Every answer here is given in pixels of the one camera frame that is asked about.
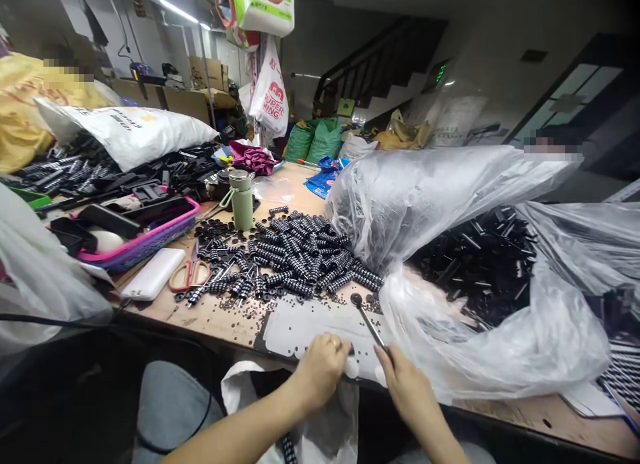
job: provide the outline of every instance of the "person's right hand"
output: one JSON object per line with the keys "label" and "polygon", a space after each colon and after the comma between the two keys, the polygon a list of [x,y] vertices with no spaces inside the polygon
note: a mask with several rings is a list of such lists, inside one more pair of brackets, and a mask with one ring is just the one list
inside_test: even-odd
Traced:
{"label": "person's right hand", "polygon": [[387,379],[387,387],[402,420],[415,433],[417,429],[443,419],[431,383],[400,349],[389,346],[393,358],[379,346],[374,346]]}

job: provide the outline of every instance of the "staircase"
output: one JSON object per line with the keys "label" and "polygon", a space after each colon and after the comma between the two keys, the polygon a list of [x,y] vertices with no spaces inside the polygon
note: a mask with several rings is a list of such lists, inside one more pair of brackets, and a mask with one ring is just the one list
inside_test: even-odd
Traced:
{"label": "staircase", "polygon": [[439,19],[398,19],[322,75],[313,114],[336,112],[340,98],[353,99],[353,117],[369,121],[420,94],[446,26]]}

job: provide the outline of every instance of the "ceiling light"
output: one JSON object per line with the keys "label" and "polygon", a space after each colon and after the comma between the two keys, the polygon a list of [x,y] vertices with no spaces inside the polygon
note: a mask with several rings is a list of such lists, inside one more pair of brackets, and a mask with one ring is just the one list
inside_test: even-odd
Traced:
{"label": "ceiling light", "polygon": [[198,24],[198,20],[190,15],[187,14],[186,12],[184,12],[182,9],[180,9],[179,7],[174,6],[173,4],[171,4],[170,2],[167,2],[165,0],[160,0],[160,4],[162,4],[164,7],[166,7],[168,10],[175,12],[178,15],[181,15],[182,17],[184,17],[186,20],[191,21],[194,24]]}

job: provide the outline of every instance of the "white power bank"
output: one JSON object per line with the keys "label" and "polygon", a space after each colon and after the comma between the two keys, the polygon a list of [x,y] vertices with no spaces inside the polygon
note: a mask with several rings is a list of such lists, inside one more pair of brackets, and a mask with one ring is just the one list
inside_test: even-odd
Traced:
{"label": "white power bank", "polygon": [[122,291],[122,297],[152,301],[185,258],[182,249],[160,249]]}

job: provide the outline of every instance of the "red-handled scissors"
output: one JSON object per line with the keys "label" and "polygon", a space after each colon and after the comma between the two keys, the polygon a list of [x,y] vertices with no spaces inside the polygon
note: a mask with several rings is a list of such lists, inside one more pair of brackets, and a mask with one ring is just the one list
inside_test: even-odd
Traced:
{"label": "red-handled scissors", "polygon": [[196,240],[191,252],[191,258],[182,263],[169,279],[169,288],[172,292],[188,291],[191,286],[202,285],[211,275],[209,265],[198,258],[200,244]]}

